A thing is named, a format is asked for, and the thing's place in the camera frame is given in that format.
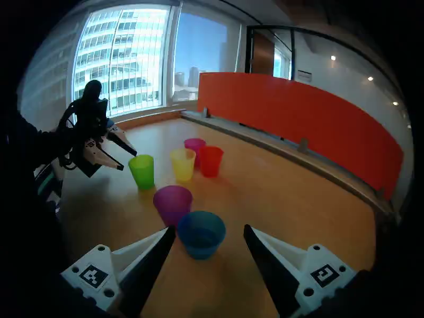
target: red wall panel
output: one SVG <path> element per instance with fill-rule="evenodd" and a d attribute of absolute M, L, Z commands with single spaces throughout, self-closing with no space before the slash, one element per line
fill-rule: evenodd
<path fill-rule="evenodd" d="M 354 104 L 316 87 L 262 74 L 200 74 L 198 110 L 300 143 L 390 199 L 403 152 L 383 126 Z"/>

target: red cup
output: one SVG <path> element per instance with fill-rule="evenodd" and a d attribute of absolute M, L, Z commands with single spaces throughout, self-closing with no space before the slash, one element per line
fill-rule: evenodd
<path fill-rule="evenodd" d="M 204 146 L 199 149 L 200 171 L 205 177 L 215 178 L 218 176 L 223 154 L 222 149 L 215 146 Z"/>
<path fill-rule="evenodd" d="M 200 167 L 200 155 L 199 155 L 199 149 L 206 146 L 206 141 L 200 138 L 191 138 L 186 139 L 184 141 L 184 147 L 186 149 L 191 149 L 194 152 L 196 152 L 196 159 L 195 159 L 195 167 Z"/>

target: skyscraper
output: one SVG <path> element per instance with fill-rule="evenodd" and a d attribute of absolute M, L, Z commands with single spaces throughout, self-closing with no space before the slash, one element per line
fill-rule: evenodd
<path fill-rule="evenodd" d="M 197 67 L 190 68 L 188 87 L 199 87 L 199 69 Z"/>
<path fill-rule="evenodd" d="M 175 74 L 175 84 L 178 86 L 184 86 L 184 72 L 177 72 Z"/>

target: office building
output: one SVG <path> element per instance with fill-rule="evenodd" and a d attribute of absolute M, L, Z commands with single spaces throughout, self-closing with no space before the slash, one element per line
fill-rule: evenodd
<path fill-rule="evenodd" d="M 197 67 L 190 68 L 188 87 L 199 87 L 199 69 Z"/>

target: pink cup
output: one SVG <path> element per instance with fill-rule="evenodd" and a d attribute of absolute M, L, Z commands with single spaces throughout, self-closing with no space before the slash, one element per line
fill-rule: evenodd
<path fill-rule="evenodd" d="M 166 226 L 177 226 L 180 219 L 190 213 L 192 201 L 191 192 L 177 185 L 161 188 L 153 196 L 153 204 Z"/>
<path fill-rule="evenodd" d="M 195 159 L 195 167 L 200 167 L 200 156 L 199 156 L 199 149 L 203 146 L 206 146 L 206 141 L 200 138 L 192 138 L 192 139 L 186 139 L 184 141 L 184 147 L 187 149 L 191 149 L 194 152 L 196 152 L 196 159 Z"/>

